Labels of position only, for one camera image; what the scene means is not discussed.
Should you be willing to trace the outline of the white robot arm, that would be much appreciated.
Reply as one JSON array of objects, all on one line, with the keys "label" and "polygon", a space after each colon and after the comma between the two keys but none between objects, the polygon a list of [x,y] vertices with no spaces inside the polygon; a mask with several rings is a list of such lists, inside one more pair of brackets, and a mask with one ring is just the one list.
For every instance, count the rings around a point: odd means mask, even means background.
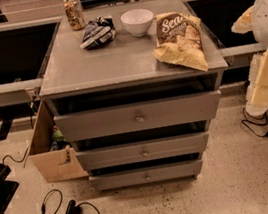
[{"label": "white robot arm", "polygon": [[251,116],[264,115],[268,110],[268,0],[256,0],[233,23],[231,31],[252,31],[256,42],[266,46],[265,52],[255,54],[251,60],[245,106]]}]

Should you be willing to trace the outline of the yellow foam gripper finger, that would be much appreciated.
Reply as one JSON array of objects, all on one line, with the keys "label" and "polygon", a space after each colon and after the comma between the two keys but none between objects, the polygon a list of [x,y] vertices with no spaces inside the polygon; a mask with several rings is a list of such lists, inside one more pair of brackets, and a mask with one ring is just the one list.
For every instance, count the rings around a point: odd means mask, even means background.
[{"label": "yellow foam gripper finger", "polygon": [[245,108],[251,116],[259,117],[268,110],[268,48],[253,56],[249,69]]}]

